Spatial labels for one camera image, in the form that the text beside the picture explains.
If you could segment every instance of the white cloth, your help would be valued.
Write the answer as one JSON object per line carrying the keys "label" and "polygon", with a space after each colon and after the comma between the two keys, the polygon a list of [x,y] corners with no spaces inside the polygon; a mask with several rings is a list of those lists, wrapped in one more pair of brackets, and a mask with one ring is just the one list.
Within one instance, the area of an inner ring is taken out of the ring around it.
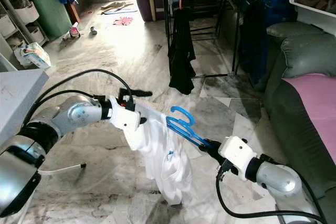
{"label": "white cloth", "polygon": [[182,142],[167,128],[164,114],[139,102],[135,110],[147,121],[135,132],[124,131],[124,134],[131,149],[144,156],[147,178],[155,179],[169,205],[189,199],[192,170]]}

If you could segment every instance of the black garment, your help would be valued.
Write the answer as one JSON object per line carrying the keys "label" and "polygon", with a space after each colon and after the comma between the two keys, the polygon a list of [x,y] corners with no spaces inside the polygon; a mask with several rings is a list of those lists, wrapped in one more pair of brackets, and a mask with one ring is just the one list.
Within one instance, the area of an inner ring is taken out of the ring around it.
{"label": "black garment", "polygon": [[190,94],[194,88],[191,77],[196,75],[190,64],[190,61],[196,58],[191,40],[189,17],[189,9],[176,10],[172,44],[168,50],[171,76],[169,87],[176,88],[183,94]]}

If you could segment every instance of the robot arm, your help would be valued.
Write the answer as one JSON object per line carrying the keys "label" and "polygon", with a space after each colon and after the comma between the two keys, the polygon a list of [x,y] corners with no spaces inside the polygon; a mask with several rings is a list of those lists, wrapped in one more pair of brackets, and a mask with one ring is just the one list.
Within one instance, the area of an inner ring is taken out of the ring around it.
{"label": "robot arm", "polygon": [[[256,182],[267,189],[274,197],[277,210],[301,211],[319,215],[314,204],[302,188],[299,175],[290,167],[267,162],[257,158],[257,154],[237,136],[231,136],[224,141],[218,153],[229,161],[230,166],[238,170],[238,177]],[[280,223],[315,223],[304,216],[286,215],[279,217]]]}
{"label": "robot arm", "polygon": [[18,212],[35,190],[38,168],[46,154],[65,134],[100,120],[123,130],[136,130],[140,114],[118,104],[115,97],[68,98],[43,109],[17,135],[0,147],[0,218]]}

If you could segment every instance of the gray sofa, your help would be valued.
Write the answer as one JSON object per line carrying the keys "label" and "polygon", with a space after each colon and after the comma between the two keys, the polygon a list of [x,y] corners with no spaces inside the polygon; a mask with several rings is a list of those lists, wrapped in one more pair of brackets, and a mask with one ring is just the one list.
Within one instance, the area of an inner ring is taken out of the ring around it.
{"label": "gray sofa", "polygon": [[267,32],[270,45],[265,107],[290,165],[312,187],[328,224],[334,224],[335,163],[310,121],[299,94],[281,78],[313,72],[336,76],[336,38],[299,22],[275,24]]}

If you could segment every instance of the clothes hanger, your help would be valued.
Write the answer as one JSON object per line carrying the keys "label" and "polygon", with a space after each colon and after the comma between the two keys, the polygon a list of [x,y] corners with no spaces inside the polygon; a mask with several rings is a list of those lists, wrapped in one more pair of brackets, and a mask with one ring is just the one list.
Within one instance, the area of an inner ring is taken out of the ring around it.
{"label": "clothes hanger", "polygon": [[198,136],[192,129],[191,126],[194,125],[195,120],[193,116],[187,112],[185,109],[179,107],[179,106],[172,106],[171,112],[180,111],[182,114],[184,114],[189,122],[183,121],[182,119],[176,119],[171,116],[166,117],[167,127],[176,132],[178,135],[184,137],[191,143],[193,143],[196,146],[200,146],[201,144],[204,144],[208,147],[212,147],[205,139]]}

